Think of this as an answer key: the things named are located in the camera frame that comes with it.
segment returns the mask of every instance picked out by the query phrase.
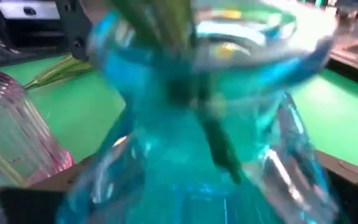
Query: clear glass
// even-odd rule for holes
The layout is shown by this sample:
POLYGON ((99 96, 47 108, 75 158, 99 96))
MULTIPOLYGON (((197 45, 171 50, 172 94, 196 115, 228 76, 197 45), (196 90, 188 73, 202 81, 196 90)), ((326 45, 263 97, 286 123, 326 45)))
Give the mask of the clear glass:
POLYGON ((25 90, 0 72, 0 186, 26 187, 72 164, 25 90))
POLYGON ((336 221, 287 93, 325 64, 334 18, 289 1, 234 3, 196 7, 191 60, 131 44, 116 12, 96 25, 94 61, 127 106, 57 223, 336 221), (308 16, 326 19, 320 32, 306 33, 308 16))

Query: green felt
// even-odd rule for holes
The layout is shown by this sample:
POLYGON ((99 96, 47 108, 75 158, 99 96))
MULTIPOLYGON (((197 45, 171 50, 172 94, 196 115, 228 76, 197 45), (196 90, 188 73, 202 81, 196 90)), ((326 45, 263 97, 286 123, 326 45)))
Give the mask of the green felt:
MULTIPOLYGON (((21 63, 0 71, 26 84, 60 59, 21 63)), ((109 88, 98 72, 33 89, 29 98, 53 135, 77 162, 97 150, 124 107, 118 92, 109 88)))
MULTIPOLYGON (((0 70, 25 83, 57 60, 0 70)), ((293 96, 316 148, 358 165, 358 83, 325 70, 293 96)), ((32 90, 29 97, 76 161, 97 150, 124 105, 97 72, 32 90)))

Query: green table surface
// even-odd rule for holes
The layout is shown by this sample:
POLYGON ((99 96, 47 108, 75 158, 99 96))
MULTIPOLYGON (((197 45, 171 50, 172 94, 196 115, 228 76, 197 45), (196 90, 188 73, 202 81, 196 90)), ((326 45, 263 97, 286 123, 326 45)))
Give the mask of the green table surface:
MULTIPOLYGON (((25 84, 60 57, 0 68, 25 84)), ((293 97, 316 148, 358 166, 358 83, 330 70, 294 91, 293 97)), ((76 161, 94 153, 124 102, 98 72, 29 92, 60 144, 76 161)))

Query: blue glass vase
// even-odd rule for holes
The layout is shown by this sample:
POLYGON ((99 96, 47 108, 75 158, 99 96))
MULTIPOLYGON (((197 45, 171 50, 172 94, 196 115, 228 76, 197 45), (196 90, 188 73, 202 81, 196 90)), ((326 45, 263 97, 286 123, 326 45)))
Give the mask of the blue glass vase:
POLYGON ((323 68, 334 18, 288 1, 195 14, 191 60, 131 44, 116 11, 95 26, 95 64, 126 108, 57 223, 334 223, 338 207, 287 93, 323 68))

